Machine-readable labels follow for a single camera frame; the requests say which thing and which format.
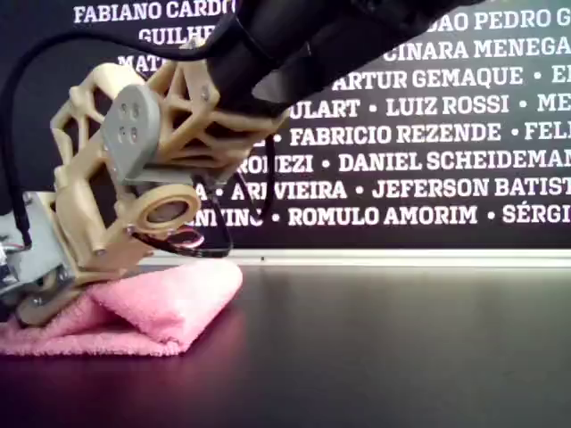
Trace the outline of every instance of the dark table surface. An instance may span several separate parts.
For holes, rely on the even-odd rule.
[[[0,426],[571,425],[568,271],[244,272],[182,357],[0,358]]]

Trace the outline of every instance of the wire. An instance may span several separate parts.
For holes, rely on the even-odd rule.
[[[23,200],[23,192],[21,189],[20,179],[16,167],[16,159],[14,155],[12,140],[12,121],[14,100],[16,89],[21,82],[25,70],[40,54],[63,43],[78,39],[92,39],[121,45],[132,48],[146,54],[152,54],[172,61],[200,61],[207,57],[213,56],[221,45],[223,37],[214,38],[213,41],[198,46],[190,50],[181,49],[158,49],[150,44],[127,40],[122,37],[115,37],[107,34],[96,33],[87,30],[73,30],[62,33],[48,39],[43,40],[37,45],[32,46],[23,56],[20,57],[4,84],[2,93],[0,94],[0,153],[4,160],[4,175],[8,194],[12,203],[12,211],[16,227],[21,233],[22,241],[25,249],[32,246],[32,239],[29,234],[29,218],[26,211],[26,204]]]
[[[258,221],[266,219],[268,214],[272,211],[274,201],[276,200],[276,146],[274,141],[274,136],[268,136],[265,140],[266,158],[268,159],[268,173],[266,175],[266,198],[264,199],[260,213],[258,213],[258,210],[254,205],[250,191],[248,190],[248,185],[244,180],[244,176],[241,172],[236,172],[234,174],[235,181],[238,183],[242,189],[242,193],[245,195],[250,216]]]

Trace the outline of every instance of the pink microfiber cloth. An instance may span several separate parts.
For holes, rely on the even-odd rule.
[[[242,285],[227,259],[97,284],[43,328],[0,324],[0,354],[172,356],[194,340]]]

